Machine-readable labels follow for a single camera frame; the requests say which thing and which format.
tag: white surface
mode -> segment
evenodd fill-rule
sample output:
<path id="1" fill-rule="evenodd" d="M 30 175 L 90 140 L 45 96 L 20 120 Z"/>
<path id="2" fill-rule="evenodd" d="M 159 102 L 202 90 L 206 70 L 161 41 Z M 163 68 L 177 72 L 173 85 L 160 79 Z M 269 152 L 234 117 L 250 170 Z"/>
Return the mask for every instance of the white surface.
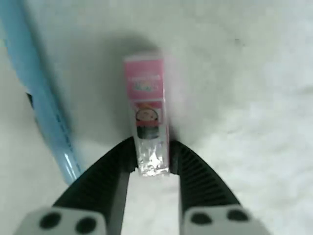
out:
<path id="1" fill-rule="evenodd" d="M 177 138 L 274 235 L 312 233 L 312 1 L 27 3 L 85 167 L 130 134 L 122 57 L 159 47 L 180 64 Z M 12 234 L 66 186 L 2 47 L 0 74 L 1 232 Z M 151 181 L 132 176 L 124 235 L 178 234 L 177 177 Z"/>

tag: screw hole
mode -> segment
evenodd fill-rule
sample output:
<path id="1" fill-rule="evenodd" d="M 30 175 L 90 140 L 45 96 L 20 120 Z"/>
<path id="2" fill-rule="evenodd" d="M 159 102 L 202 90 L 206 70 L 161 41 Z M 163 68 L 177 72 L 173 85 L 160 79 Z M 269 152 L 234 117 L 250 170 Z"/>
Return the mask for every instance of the screw hole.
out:
<path id="1" fill-rule="evenodd" d="M 191 217 L 191 222 L 197 225 L 208 225 L 213 223 L 212 219 L 202 212 L 194 213 Z"/>
<path id="2" fill-rule="evenodd" d="M 49 214 L 46 214 L 39 223 L 39 226 L 42 229 L 52 229 L 56 227 L 61 220 L 61 214 L 58 212 L 51 212 Z"/>
<path id="3" fill-rule="evenodd" d="M 79 234 L 89 234 L 96 228 L 97 222 L 94 218 L 85 217 L 76 224 L 76 231 Z"/>
<path id="4" fill-rule="evenodd" d="M 227 218 L 231 221 L 247 222 L 249 217 L 241 210 L 230 210 L 227 214 Z"/>

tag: small box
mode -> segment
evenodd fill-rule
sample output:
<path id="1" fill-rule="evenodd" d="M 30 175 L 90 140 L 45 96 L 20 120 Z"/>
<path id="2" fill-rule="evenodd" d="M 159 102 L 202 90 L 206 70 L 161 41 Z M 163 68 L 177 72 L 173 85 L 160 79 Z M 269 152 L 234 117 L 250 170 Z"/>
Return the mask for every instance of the small box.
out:
<path id="1" fill-rule="evenodd" d="M 125 59 L 125 75 L 139 172 L 144 176 L 168 173 L 163 57 L 159 53 L 129 56 Z"/>

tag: blue pen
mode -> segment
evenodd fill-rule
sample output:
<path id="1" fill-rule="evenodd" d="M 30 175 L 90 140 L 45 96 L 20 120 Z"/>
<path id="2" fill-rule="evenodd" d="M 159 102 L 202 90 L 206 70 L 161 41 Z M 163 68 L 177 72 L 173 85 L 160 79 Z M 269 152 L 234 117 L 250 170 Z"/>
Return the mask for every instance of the blue pen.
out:
<path id="1" fill-rule="evenodd" d="M 32 40 L 21 1 L 0 0 L 0 19 L 6 34 L 5 44 L 16 74 L 32 95 L 33 108 L 41 132 L 66 183 L 71 184 L 82 171 L 65 119 L 57 106 Z"/>

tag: pink label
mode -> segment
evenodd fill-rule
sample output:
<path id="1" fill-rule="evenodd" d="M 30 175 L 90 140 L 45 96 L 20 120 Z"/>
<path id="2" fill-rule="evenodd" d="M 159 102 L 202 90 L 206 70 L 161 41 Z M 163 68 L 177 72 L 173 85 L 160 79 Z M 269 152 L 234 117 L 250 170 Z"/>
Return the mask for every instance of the pink label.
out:
<path id="1" fill-rule="evenodd" d="M 163 60 L 127 61 L 125 63 L 129 99 L 163 98 Z"/>

